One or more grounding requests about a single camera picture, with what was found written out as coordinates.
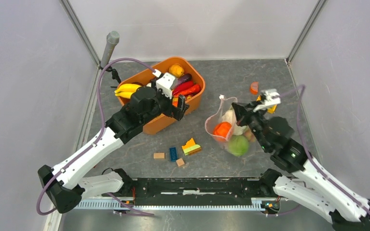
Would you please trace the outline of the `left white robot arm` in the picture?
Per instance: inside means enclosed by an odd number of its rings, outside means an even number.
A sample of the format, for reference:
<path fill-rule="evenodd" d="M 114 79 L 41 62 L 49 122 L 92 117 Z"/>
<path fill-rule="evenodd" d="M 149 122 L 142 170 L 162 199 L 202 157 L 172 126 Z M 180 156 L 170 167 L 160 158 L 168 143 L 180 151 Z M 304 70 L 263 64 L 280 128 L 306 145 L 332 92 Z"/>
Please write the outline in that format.
<path fill-rule="evenodd" d="M 128 195 L 132 191 L 132 180 L 121 169 L 95 177 L 85 175 L 110 153 L 142 133 L 144 125 L 154 118 L 164 114 L 181 120 L 189 108 L 185 100 L 185 96 L 180 95 L 177 105 L 173 105 L 171 96 L 166 96 L 162 89 L 140 87 L 87 144 L 63 162 L 53 167 L 43 165 L 38 170 L 42 184 L 36 204 L 38 214 L 45 215 L 40 209 L 44 195 L 60 214 L 92 196 L 105 193 Z"/>

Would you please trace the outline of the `green toy cabbage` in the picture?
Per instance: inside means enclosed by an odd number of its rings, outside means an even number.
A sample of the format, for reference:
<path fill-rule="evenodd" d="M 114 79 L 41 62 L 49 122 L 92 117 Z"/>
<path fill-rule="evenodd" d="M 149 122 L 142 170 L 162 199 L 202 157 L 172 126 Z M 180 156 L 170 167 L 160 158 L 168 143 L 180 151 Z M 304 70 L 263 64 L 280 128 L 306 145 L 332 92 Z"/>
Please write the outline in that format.
<path fill-rule="evenodd" d="M 244 155 L 250 147 L 249 140 L 243 135 L 233 135 L 228 141 L 227 150 L 234 156 Z"/>

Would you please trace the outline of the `orange toy pumpkin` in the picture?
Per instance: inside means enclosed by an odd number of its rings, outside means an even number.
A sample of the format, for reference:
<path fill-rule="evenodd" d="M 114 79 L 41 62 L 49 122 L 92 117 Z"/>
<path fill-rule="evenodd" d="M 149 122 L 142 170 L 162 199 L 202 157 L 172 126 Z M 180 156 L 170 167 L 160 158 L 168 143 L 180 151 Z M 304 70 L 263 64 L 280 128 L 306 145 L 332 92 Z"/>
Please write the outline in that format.
<path fill-rule="evenodd" d="M 221 122 L 213 129 L 213 136 L 217 141 L 226 141 L 232 134 L 232 126 L 228 122 Z"/>

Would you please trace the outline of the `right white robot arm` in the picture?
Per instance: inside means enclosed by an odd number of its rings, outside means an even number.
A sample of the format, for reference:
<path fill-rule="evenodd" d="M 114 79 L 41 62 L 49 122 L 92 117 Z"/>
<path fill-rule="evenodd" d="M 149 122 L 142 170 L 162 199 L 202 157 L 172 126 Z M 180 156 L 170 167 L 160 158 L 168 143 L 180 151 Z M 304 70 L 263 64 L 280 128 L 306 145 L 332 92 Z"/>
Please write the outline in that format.
<path fill-rule="evenodd" d="M 259 102 L 232 103 L 237 125 L 248 126 L 274 164 L 311 189 L 298 185 L 274 169 L 259 180 L 264 196 L 277 195 L 293 200 L 328 221 L 336 231 L 370 231 L 370 199 L 341 184 L 304 147 L 291 138 L 293 128 L 285 118 L 264 117 L 255 110 Z"/>

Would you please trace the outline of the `clear zip top bag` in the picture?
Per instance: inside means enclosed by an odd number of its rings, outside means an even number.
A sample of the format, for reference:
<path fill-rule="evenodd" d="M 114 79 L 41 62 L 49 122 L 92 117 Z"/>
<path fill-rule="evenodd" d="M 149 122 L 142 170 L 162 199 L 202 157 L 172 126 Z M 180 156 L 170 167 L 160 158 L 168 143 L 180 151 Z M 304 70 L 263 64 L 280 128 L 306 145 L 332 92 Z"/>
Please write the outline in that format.
<path fill-rule="evenodd" d="M 217 112 L 205 120 L 206 132 L 230 154 L 240 157 L 245 155 L 255 142 L 255 137 L 248 126 L 237 124 L 232 103 L 236 97 L 219 96 L 220 104 Z"/>

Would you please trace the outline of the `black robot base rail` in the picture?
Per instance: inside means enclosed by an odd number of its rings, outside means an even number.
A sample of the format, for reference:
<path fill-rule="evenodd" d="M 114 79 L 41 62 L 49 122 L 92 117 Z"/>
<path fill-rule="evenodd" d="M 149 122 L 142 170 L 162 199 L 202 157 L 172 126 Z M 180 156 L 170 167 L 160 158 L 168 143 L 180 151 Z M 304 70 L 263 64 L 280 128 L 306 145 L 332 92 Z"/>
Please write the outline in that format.
<path fill-rule="evenodd" d="M 277 198 L 258 178 L 136 178 L 114 196 L 134 205 L 250 205 L 252 198 Z"/>

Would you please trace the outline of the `white toy cauliflower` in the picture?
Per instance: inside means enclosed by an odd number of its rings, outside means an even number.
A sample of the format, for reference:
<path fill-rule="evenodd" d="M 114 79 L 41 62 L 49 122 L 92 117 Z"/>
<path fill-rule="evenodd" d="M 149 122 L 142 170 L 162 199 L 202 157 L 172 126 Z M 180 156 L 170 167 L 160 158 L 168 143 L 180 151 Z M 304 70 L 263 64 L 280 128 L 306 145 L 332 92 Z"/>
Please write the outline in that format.
<path fill-rule="evenodd" d="M 243 135 L 244 132 L 248 129 L 248 126 L 239 126 L 237 125 L 236 115 L 233 109 L 227 110 L 221 117 L 221 122 L 228 122 L 233 127 L 234 135 Z"/>

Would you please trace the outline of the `red lychee bunch toy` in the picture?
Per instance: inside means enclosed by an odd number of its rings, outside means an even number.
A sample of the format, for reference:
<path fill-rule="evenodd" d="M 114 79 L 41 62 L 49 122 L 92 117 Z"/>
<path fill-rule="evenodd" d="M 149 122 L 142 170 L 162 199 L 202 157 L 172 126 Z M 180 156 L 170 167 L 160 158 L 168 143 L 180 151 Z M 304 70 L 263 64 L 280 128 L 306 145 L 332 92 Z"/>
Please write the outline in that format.
<path fill-rule="evenodd" d="M 244 133 L 243 133 L 244 137 L 249 141 L 249 142 L 255 142 L 256 141 L 256 137 L 254 136 L 254 134 L 252 133 L 252 131 L 250 129 L 247 129 Z"/>

